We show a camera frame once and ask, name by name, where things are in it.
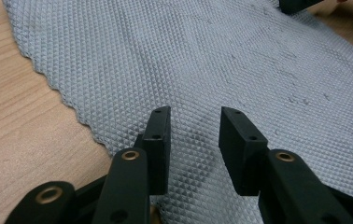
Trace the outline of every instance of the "black object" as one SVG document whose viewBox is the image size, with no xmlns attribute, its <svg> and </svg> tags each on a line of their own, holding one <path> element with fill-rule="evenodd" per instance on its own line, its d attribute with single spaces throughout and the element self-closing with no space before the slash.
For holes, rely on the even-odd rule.
<svg viewBox="0 0 353 224">
<path fill-rule="evenodd" d="M 219 148 L 234 189 L 258 195 L 264 223 L 353 223 L 353 197 L 320 182 L 293 152 L 267 140 L 241 111 L 223 107 Z"/>
<path fill-rule="evenodd" d="M 153 110 L 134 147 L 119 151 L 108 175 L 75 190 L 62 181 L 31 190 L 6 223 L 149 223 L 149 194 L 168 190 L 171 107 Z"/>
<path fill-rule="evenodd" d="M 152 111 L 134 147 L 113 157 L 109 173 L 74 190 L 49 182 L 31 190 L 6 223 L 149 223 L 149 194 L 167 192 L 171 108 Z M 258 196 L 265 223 L 353 223 L 353 197 L 323 185 L 297 154 L 269 150 L 241 111 L 221 109 L 219 147 L 235 191 Z"/>
<path fill-rule="evenodd" d="M 281 11 L 285 14 L 293 14 L 322 1 L 323 0 L 279 0 L 279 7 L 281 7 Z"/>
</svg>

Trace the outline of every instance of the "small hole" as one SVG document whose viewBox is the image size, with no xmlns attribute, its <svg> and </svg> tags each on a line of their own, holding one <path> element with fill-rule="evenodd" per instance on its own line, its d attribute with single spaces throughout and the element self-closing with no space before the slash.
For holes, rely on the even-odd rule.
<svg viewBox="0 0 353 224">
<path fill-rule="evenodd" d="M 112 213 L 112 215 L 110 215 L 110 222 L 111 223 L 122 223 L 123 221 L 125 221 L 125 219 L 127 219 L 128 214 L 126 211 L 124 210 L 118 210 L 114 213 Z"/>
<path fill-rule="evenodd" d="M 324 221 L 325 223 L 329 223 L 329 224 L 339 224 L 340 223 L 339 219 L 337 219 L 337 217 L 335 217 L 331 214 L 323 215 L 321 220 Z"/>
<path fill-rule="evenodd" d="M 290 155 L 286 152 L 278 152 L 275 155 L 279 160 L 282 160 L 282 161 L 294 161 L 295 160 L 295 158 L 292 155 Z"/>
<path fill-rule="evenodd" d="M 42 194 L 42 198 L 43 199 L 48 199 L 51 197 L 54 197 L 57 194 L 57 190 L 56 189 L 51 189 L 49 191 L 46 191 Z"/>
<path fill-rule="evenodd" d="M 135 153 L 134 152 L 127 152 L 125 156 L 126 156 L 126 158 L 130 159 L 135 156 Z"/>
<path fill-rule="evenodd" d="M 50 186 L 40 191 L 35 199 L 37 203 L 46 204 L 56 201 L 61 195 L 63 195 L 63 189 L 58 186 Z"/>
<path fill-rule="evenodd" d="M 124 152 L 121 157 L 126 161 L 133 161 L 139 157 L 139 152 L 137 151 L 126 151 Z"/>
</svg>

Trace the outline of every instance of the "brass insert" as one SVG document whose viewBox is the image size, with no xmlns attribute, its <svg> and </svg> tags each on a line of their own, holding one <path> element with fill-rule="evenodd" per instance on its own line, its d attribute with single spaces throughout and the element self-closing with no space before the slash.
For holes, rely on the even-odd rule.
<svg viewBox="0 0 353 224">
<path fill-rule="evenodd" d="M 278 152 L 275 155 L 279 160 L 282 160 L 282 161 L 295 161 L 295 158 L 286 152 Z"/>
<path fill-rule="evenodd" d="M 126 151 L 124 152 L 121 157 L 126 161 L 133 161 L 139 157 L 139 152 L 137 151 Z"/>
<path fill-rule="evenodd" d="M 50 186 L 40 191 L 40 193 L 36 195 L 35 199 L 37 203 L 41 203 L 41 204 L 52 203 L 56 201 L 58 198 L 60 198 L 61 195 L 63 195 L 63 190 L 60 187 Z"/>
</svg>

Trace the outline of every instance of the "gray textured mat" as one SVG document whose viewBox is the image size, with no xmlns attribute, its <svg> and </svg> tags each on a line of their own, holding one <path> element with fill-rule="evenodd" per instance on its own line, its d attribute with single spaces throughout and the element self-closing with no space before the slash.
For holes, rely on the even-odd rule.
<svg viewBox="0 0 353 224">
<path fill-rule="evenodd" d="M 219 153 L 222 105 L 353 194 L 353 47 L 307 13 L 266 0 L 4 3 L 22 55 L 110 152 L 172 107 L 170 192 L 153 199 L 166 222 L 261 222 Z"/>
</svg>

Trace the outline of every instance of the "black bracket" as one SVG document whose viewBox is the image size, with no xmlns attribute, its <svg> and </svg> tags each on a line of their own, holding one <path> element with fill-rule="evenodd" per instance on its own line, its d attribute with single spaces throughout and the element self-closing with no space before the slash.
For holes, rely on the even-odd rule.
<svg viewBox="0 0 353 224">
<path fill-rule="evenodd" d="M 75 190 L 53 181 L 31 190 L 6 223 L 149 223 L 149 195 L 168 190 L 171 107 L 152 111 L 134 147 L 112 159 L 108 175 Z"/>
<path fill-rule="evenodd" d="M 235 191 L 259 194 L 264 223 L 353 223 L 353 197 L 322 184 L 297 154 L 269 150 L 241 111 L 222 108 L 219 148 Z"/>
</svg>

